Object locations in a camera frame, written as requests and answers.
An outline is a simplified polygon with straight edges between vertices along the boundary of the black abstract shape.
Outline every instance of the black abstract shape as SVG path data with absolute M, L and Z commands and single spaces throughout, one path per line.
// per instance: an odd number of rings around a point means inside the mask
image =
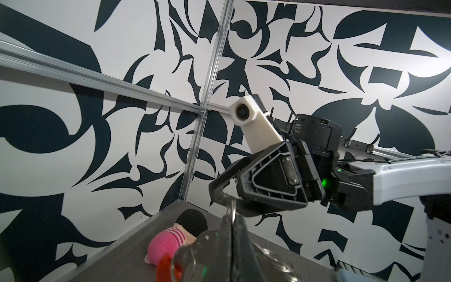
M 249 39 L 255 35 L 249 22 L 240 20 L 230 24 L 230 30 L 236 31 L 239 38 Z
M 198 159 L 208 162 L 216 173 L 216 165 L 213 157 L 203 149 L 199 149 Z
M 203 137 L 223 144 L 227 142 L 227 124 L 219 112 L 208 112 Z
M 410 49 L 417 28 L 420 28 L 424 34 L 438 45 L 451 50 L 451 40 L 448 36 L 451 21 L 448 18 L 413 14 L 393 14 L 375 11 L 352 13 L 337 25 L 334 39 L 355 37 L 370 32 L 384 24 L 387 24 L 387 26 L 385 27 L 380 46 L 374 44 L 358 44 L 357 46 L 436 57 L 430 52 Z
M 251 153 L 248 153 L 243 150 L 237 149 L 235 147 L 226 145 L 224 147 L 224 153 L 222 154 L 222 159 L 221 159 L 221 163 L 225 169 L 227 169 L 232 164 L 232 162 L 229 159 L 229 155 L 241 155 L 243 157 L 247 157 L 247 156 L 250 156 Z
M 152 79 L 153 74 L 141 79 L 140 81 L 138 81 L 138 83 L 136 83 L 136 85 L 144 87 L 146 89 L 150 89 L 150 83 L 152 83 Z
M 120 0 L 100 1 L 99 12 L 97 13 L 96 27 L 94 28 L 94 31 L 97 31 L 106 23 L 106 21 L 110 18 L 111 14 L 116 9 L 119 2 Z
M 325 87 L 318 87 L 318 89 L 319 90 L 322 90 L 322 91 L 324 91 L 324 92 L 327 92 L 327 93 L 333 93 L 333 94 L 342 94 L 342 93 L 346 93 L 346 92 L 343 92 L 343 91 L 339 91 L 339 90 L 335 90 L 335 89 L 329 89 L 329 88 L 325 88 Z
M 28 153 L 61 150 L 80 135 L 69 135 L 65 123 L 57 114 L 39 106 L 0 107 L 0 124 L 0 137 L 5 137 L 16 149 Z
M 354 223 L 355 217 L 357 216 L 356 212 L 345 212 L 341 209 L 339 209 L 336 205 L 330 203 L 329 208 L 327 209 L 327 213 L 330 214 L 336 214 L 339 216 L 342 216 L 349 220 L 350 222 Z
M 425 248 L 414 247 L 414 246 L 411 246 L 411 245 L 409 245 L 409 244 L 406 244 L 406 245 L 408 245 L 408 246 L 411 247 L 411 248 L 414 248 L 415 250 L 419 250 L 419 251 L 423 251 L 423 252 L 426 251 Z
M 166 163 L 166 159 L 165 159 L 165 154 L 166 154 L 166 151 L 171 146 L 173 141 L 174 141 L 174 137 L 171 139 L 171 141 L 169 141 L 167 144 L 165 144 L 160 150 L 160 157 L 163 160 L 163 169 L 161 172 L 155 173 L 155 172 L 148 170 L 147 168 L 145 168 L 143 166 L 138 165 L 137 167 L 138 167 L 139 175 L 140 175 L 140 178 L 138 181 L 131 180 L 130 177 L 121 178 L 121 179 L 112 181 L 110 183 L 106 183 L 105 185 L 100 186 L 99 188 L 93 190 L 92 192 L 100 191 L 100 190 L 107 190 L 107 189 L 114 189 L 114 188 L 128 188 L 128 189 L 137 190 L 142 196 L 143 191 L 138 186 L 166 176 L 167 163 Z
M 421 149 L 435 149 L 434 139 L 426 126 L 416 117 L 395 105 L 391 110 L 377 107 L 376 122 L 381 133 L 379 146 L 417 156 Z
M 141 63 L 142 60 L 145 59 L 147 56 L 149 56 L 149 54 L 142 56 L 133 63 L 133 65 L 129 68 L 129 70 L 125 74 L 124 81 L 133 83 L 133 75 L 135 74 L 136 68 L 138 67 L 139 63 Z
M 409 86 L 401 95 L 396 98 L 409 96 L 432 88 L 442 82 L 446 77 L 448 77 L 450 73 L 451 68 L 445 70 L 441 74 L 437 74 L 431 77 L 418 77 L 409 73 Z
M 128 96 L 118 95 L 116 98 L 115 106 L 111 110 L 109 110 L 108 113 L 104 114 L 103 117 L 107 118 L 112 113 L 117 112 L 120 109 L 125 109 L 125 108 L 130 108 L 130 107 L 135 107 L 135 108 L 140 108 L 140 109 L 146 110 L 147 102 L 143 101 L 143 100 L 131 98 Z
M 413 211 L 411 206 L 389 201 L 374 206 L 372 224 L 384 228 L 401 243 Z
M 80 132 L 86 132 L 92 125 L 96 137 L 96 146 L 91 165 L 76 183 L 78 184 L 92 175 L 105 160 L 111 144 L 111 130 L 105 117 L 102 116 L 103 91 L 75 84 L 70 84 L 70 86 L 77 96 L 82 116 L 82 124 L 76 135 Z
M 141 119 L 141 122 L 139 123 L 138 132 L 136 133 L 135 154 L 138 153 L 138 145 L 139 145 L 139 140 L 141 139 L 142 132 L 147 132 L 147 133 L 155 132 L 155 131 L 163 128 L 165 125 L 167 125 L 169 127 L 169 130 L 172 132 L 172 129 L 170 128 L 170 122 L 169 122 L 170 108 L 168 109 L 168 115 L 166 117 L 165 122 L 163 122 L 163 124 L 161 124 L 161 125 L 156 124 L 156 119 L 162 108 L 163 108 L 163 106 L 161 106 L 153 114 L 143 115 L 143 118 Z
M 276 235 L 279 236 L 285 242 L 285 244 L 288 246 L 288 249 L 290 249 L 290 251 L 300 254 L 300 249 L 301 249 L 302 244 L 293 241 L 288 236 L 288 234 L 285 231 L 285 227 L 283 226 L 282 215 L 280 215 L 278 213 L 262 214 L 262 219 L 260 219 L 260 221 L 255 226 L 260 225 L 260 223 L 262 223 L 263 220 L 268 217 L 279 217 L 280 218 L 279 224 L 277 225 Z
M 376 277 L 379 277 L 379 278 L 381 278 L 381 279 L 383 279 L 385 281 L 387 281 L 388 278 L 390 277 L 390 273 L 391 273 L 391 270 L 393 269 L 393 265 L 397 265 L 399 267 L 399 269 L 409 278 L 410 282 L 415 282 L 418 279 L 420 279 L 420 274 L 421 273 L 417 273 L 414 276 L 412 276 L 410 274 L 410 272 L 402 264 L 397 263 L 397 262 L 393 262 L 387 268 L 385 268 L 385 269 L 383 269 L 383 270 L 381 270 L 379 272 L 371 273 L 371 274 L 376 276 Z
M 305 31 L 305 27 L 307 26 L 307 22 L 312 18 L 312 16 L 315 14 L 315 10 L 318 8 L 318 6 L 315 6 L 315 8 L 313 9 L 312 14 L 310 15 L 310 17 L 308 19 L 306 19 L 304 22 L 302 23 L 294 23 L 291 27 L 290 30 L 288 32 L 288 36 L 286 38 L 286 43 L 285 43 L 285 52 L 288 50 L 288 45 L 290 44 L 290 39 L 291 37 L 307 37 L 307 36 L 311 36 L 315 33 L 319 33 L 321 34 L 321 36 L 323 37 L 324 40 L 326 40 L 327 42 L 330 42 L 326 36 L 324 35 L 324 32 L 322 30 L 322 7 L 319 7 L 319 11 L 320 11 L 320 19 L 319 19 L 319 24 L 316 27 L 316 29 L 312 32 L 307 32 Z
M 316 70 L 316 76 L 312 79 L 303 75 L 295 66 L 293 66 L 288 61 L 286 63 L 288 65 L 288 74 L 283 73 L 279 67 L 275 67 L 272 65 L 259 65 L 259 66 L 271 71 L 272 73 L 274 73 L 275 75 L 277 75 L 278 77 L 283 79 L 285 81 L 285 84 L 288 86 L 288 89 L 290 89 L 290 84 L 288 83 L 288 80 L 302 82 L 302 83 L 310 84 L 313 86 L 319 86 L 319 83 L 321 82 L 321 72 L 319 71 L 319 68 L 318 68 L 318 61 L 319 61 L 319 59 L 324 57 L 329 52 L 330 49 L 331 49 L 331 45 L 327 49 L 315 52 L 312 55 L 312 58 L 311 58 L 312 63 Z
M 204 173 L 201 173 L 200 171 L 195 171 L 193 177 L 197 177 L 197 178 L 207 180 L 207 181 L 211 181 L 211 180 L 215 179 L 214 177 L 208 176 Z
M 435 111 L 435 110 L 431 110 L 431 109 L 425 109 L 425 108 L 420 108 L 420 107 L 415 107 L 413 106 L 415 109 L 422 111 L 423 113 L 427 113 L 430 115 L 435 115 L 435 116 L 447 116 L 448 113 L 444 112 L 444 111 Z
M 352 84 L 354 84 L 358 89 L 362 90 L 362 86 L 360 85 L 360 76 L 362 75 L 362 72 L 368 67 L 356 67 L 348 63 L 340 52 L 340 46 L 337 48 L 337 59 L 338 59 L 338 65 L 340 66 L 341 71 L 346 76 L 347 79 L 349 79 Z
M 338 123 L 342 128 L 341 135 L 347 137 L 373 110 L 373 105 L 364 106 L 361 102 L 362 99 L 358 98 L 330 102 L 317 109 L 312 115 Z
M 296 18 L 296 8 L 297 5 L 295 4 L 277 4 L 276 11 L 274 12 L 274 17 L 270 22 L 268 22 L 268 25 L 281 18 L 289 18 L 294 20 Z
M 219 87 L 221 87 L 225 82 L 219 84 L 218 86 L 215 87 L 215 89 L 213 89 L 213 94 L 216 92 L 216 90 L 219 89 Z
M 179 13 L 172 6 L 170 0 L 168 0 L 168 4 L 169 4 L 169 16 L 171 17 L 171 19 L 173 19 L 175 21 L 175 23 L 186 33 L 186 35 L 189 36 L 189 38 L 191 38 L 191 40 L 194 43 L 197 43 L 197 37 L 188 31 L 188 29 L 186 28 L 186 26 L 183 24 L 182 20 L 180 19 Z
M 129 153 L 126 153 L 122 157 L 122 159 L 120 159 L 109 170 L 107 170 L 104 173 L 102 173 L 101 176 L 99 176 L 98 178 L 94 179 L 93 181 L 96 181 L 98 179 L 101 179 L 102 177 L 105 177 L 105 176 L 108 176 L 108 175 L 112 175 L 112 174 L 115 174 L 115 173 L 119 173 L 119 172 L 130 172 L 131 169 L 132 169 L 132 165 L 130 164 L 130 161 L 129 161 Z
M 191 24 L 191 20 L 189 19 L 189 15 L 188 15 L 188 0 L 183 0 L 183 6 L 185 7 L 185 17 L 188 22 L 188 25 L 194 31 L 193 25 Z
M 177 66 L 175 67 L 175 69 L 172 71 L 172 73 L 175 73 L 178 70 L 180 64 L 184 60 L 193 59 L 193 55 L 188 54 L 188 55 L 183 56 L 182 42 L 180 41 L 179 33 L 177 32 L 177 29 L 175 28 L 174 24 L 171 21 L 170 21 L 170 26 L 172 27 L 172 34 L 174 35 L 174 45 L 177 48 L 177 50 L 179 51 L 179 62 L 177 64 Z
M 175 130 L 185 128 L 188 125 L 192 124 L 193 121 L 197 119 L 197 116 L 198 115 L 196 113 L 183 110 L 179 116 L 179 120 L 177 121 L 177 126 Z
M 383 83 L 398 88 L 401 74 L 400 70 L 373 67 L 368 83 Z
M 174 183 L 172 183 L 172 185 L 169 187 L 165 197 L 161 201 L 160 210 L 164 209 L 170 203 L 174 202 L 176 199 L 179 198 L 180 189 L 182 188 L 183 175 L 184 173 L 180 174 L 180 176 L 177 177 Z
M 344 157 L 344 159 L 345 160 L 351 160 L 351 161 L 355 161 L 355 157 L 354 157 L 354 155 L 353 154 L 351 154 L 350 152 L 345 152 L 345 157 Z
M 257 34 L 260 30 L 262 31 L 262 40 L 260 41 L 260 47 L 257 52 L 252 56 L 253 58 L 260 55 L 265 51 L 266 47 L 269 43 L 269 27 L 266 24 L 266 18 L 268 15 L 268 5 L 265 2 L 256 2 L 249 1 L 248 2 L 255 11 L 255 15 L 257 16 L 257 28 L 252 36 Z
M 166 175 L 165 178 L 172 178 L 172 177 L 176 176 L 177 173 L 179 173 L 179 171 L 178 171 L 178 172 L 171 173 L 171 174 L 169 174 L 169 175 Z
M 270 60 L 270 61 L 280 64 L 282 62 L 281 50 L 279 49 L 279 50 L 275 51 L 274 53 L 269 54 L 268 56 L 263 57 L 259 60 Z
M 122 213 L 122 215 L 124 216 L 124 220 L 127 220 L 127 218 L 129 218 L 130 216 L 132 216 L 135 213 L 138 212 L 142 212 L 143 215 L 147 216 L 147 217 L 151 217 L 152 215 L 147 213 L 144 208 L 143 205 L 139 205 L 136 207 L 122 207 L 122 208 L 118 208 L 118 211 L 120 211 Z
M 186 159 L 188 157 L 188 151 L 189 151 L 189 148 L 188 149 L 183 149 L 182 146 L 180 145 L 179 139 L 177 139 L 177 153 L 179 154 L 180 160 L 184 164 L 186 164 Z
M 406 253 L 406 254 L 409 254 L 409 255 L 411 255 L 411 256 L 413 256 L 413 257 L 416 257 L 417 259 L 424 260 L 424 256 L 422 256 L 422 255 L 420 255 L 420 254 L 417 254 L 417 253 L 415 253 L 415 252 L 409 250 L 409 249 L 406 248 L 403 244 L 401 244 L 401 247 L 399 247 L 399 250 L 400 250 L 401 252 L 403 252 L 403 253 Z
M 239 92 L 241 85 L 246 88 L 249 94 L 252 94 L 249 87 L 248 77 L 244 71 L 246 66 L 246 60 L 236 55 L 232 48 L 230 47 L 229 40 L 225 41 L 224 51 L 222 52 L 223 57 L 229 57 L 234 59 L 234 61 L 225 69 L 218 71 L 216 76 L 217 80 L 225 79 L 229 81 L 229 88 L 227 90 L 227 97 L 238 96 L 242 97 L 243 94 Z
M 319 234 L 318 242 L 323 241 L 334 242 L 335 245 L 337 245 L 337 247 L 340 248 L 342 252 L 344 252 L 348 238 L 344 237 L 337 231 L 322 229 L 321 233 Z
M 14 262 L 4 267 L 11 267 L 17 281 L 37 282 L 61 265 L 80 264 L 85 260 L 69 253 L 55 261 L 58 244 L 76 242 L 100 248 L 113 243 L 96 242 L 83 236 L 61 215 L 63 199 L 64 194 L 20 197 L 0 193 L 0 213 L 22 210 L 0 234 L 5 255 Z
M 213 36 L 218 31 L 219 22 L 216 19 L 215 12 L 210 5 L 210 1 L 205 2 L 205 9 L 203 11 L 202 22 L 199 29 L 199 38 L 206 38 L 208 42 L 212 42 Z
M 291 113 L 294 113 L 295 111 L 293 110 L 293 108 L 291 107 L 290 104 L 290 99 L 286 96 L 283 96 L 282 94 L 278 93 L 275 89 L 273 89 L 272 87 L 269 88 L 271 90 L 272 93 L 272 99 L 273 100 L 277 100 L 277 101 L 283 101 L 285 102 L 288 107 L 290 108 Z
M 87 260 L 87 254 L 77 257 L 73 252 L 74 245 L 70 247 L 69 251 L 65 253 L 62 257 L 60 257 L 56 262 L 61 266 L 69 263 L 74 263 L 77 266 L 80 266 Z
M 241 127 L 234 125 L 232 136 L 230 137 L 230 144 L 241 144 L 243 145 L 243 131 L 241 130 Z
M 162 50 L 163 52 L 166 52 L 165 34 L 163 33 L 163 28 L 161 27 L 160 7 L 157 0 L 153 0 L 153 2 L 155 2 L 156 10 L 156 36 L 155 47 L 153 48 L 153 50 Z
M 196 84 L 196 79 L 194 79 L 194 59 L 191 62 L 191 69 L 189 70 L 188 82 L 191 84 L 194 92 L 194 98 L 198 105 L 200 105 L 200 86 Z
M 91 46 L 0 4 L 0 32 L 34 51 L 101 72 Z
M 321 253 L 315 255 L 313 258 L 314 258 L 314 259 L 317 259 L 317 260 L 320 260 L 320 259 L 322 259 L 325 255 L 328 255 L 328 256 L 329 256 L 329 264 L 330 264 L 330 266 L 332 266 L 332 267 L 334 267 L 334 268 L 337 267 L 337 264 L 335 263 L 335 258 L 334 258 L 334 255 L 332 254 L 331 249 L 327 249 L 327 250 L 325 250 L 325 251 L 323 251 L 323 252 L 321 252 Z

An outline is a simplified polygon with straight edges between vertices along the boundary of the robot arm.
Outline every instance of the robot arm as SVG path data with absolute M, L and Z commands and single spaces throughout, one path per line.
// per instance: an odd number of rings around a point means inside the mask
M 214 202 L 230 206 L 233 197 L 222 189 L 235 178 L 242 198 L 237 211 L 244 216 L 304 208 L 315 200 L 363 211 L 394 199 L 451 194 L 449 152 L 375 160 L 373 144 L 341 137 L 340 125 L 330 120 L 301 114 L 287 123 L 266 117 L 258 95 L 242 97 L 229 111 L 252 155 L 232 164 L 209 189 Z M 339 148 L 359 145 L 368 159 L 339 160 Z

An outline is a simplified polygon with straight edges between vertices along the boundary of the black patterned wall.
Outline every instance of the black patterned wall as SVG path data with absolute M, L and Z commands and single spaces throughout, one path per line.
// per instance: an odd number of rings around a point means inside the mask
M 0 40 L 199 104 L 221 8 L 2 0 Z M 178 198 L 196 114 L 3 67 L 0 89 L 1 281 L 54 281 Z

